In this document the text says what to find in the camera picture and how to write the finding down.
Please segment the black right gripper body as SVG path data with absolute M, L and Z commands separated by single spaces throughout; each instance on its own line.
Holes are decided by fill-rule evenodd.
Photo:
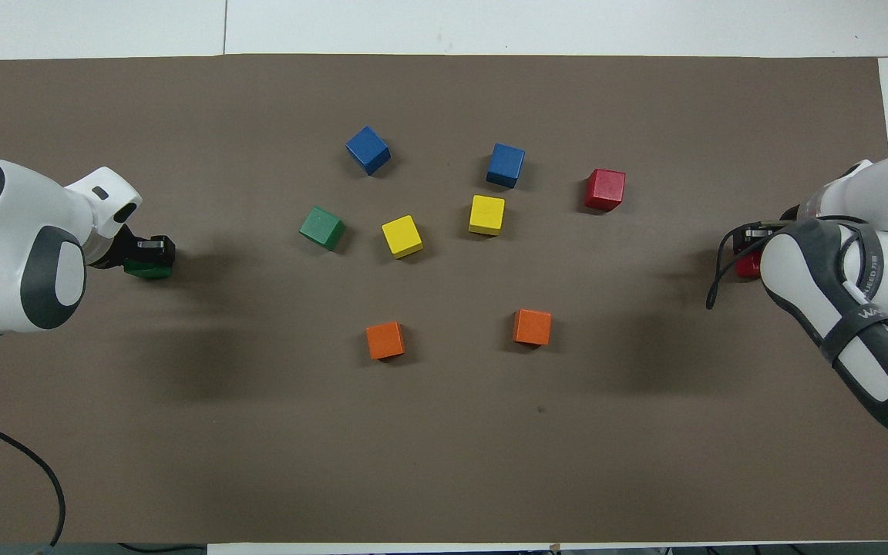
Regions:
M 746 224 L 745 230 L 761 230 L 762 239 L 765 239 L 775 234 L 775 232 L 778 232 L 787 224 L 792 224 L 792 222 L 796 221 L 796 219 L 799 218 L 799 208 L 799 204 L 793 205 L 793 207 L 790 207 L 788 210 L 783 211 L 782 214 L 779 215 L 778 219 L 762 219 L 756 222 L 752 222 L 751 224 Z

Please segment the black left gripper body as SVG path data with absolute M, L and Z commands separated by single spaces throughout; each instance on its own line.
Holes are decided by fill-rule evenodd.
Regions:
M 96 268 L 119 267 L 126 261 L 152 263 L 154 247 L 149 246 L 151 241 L 151 237 L 136 236 L 128 226 L 121 226 L 110 241 L 108 250 L 96 260 Z

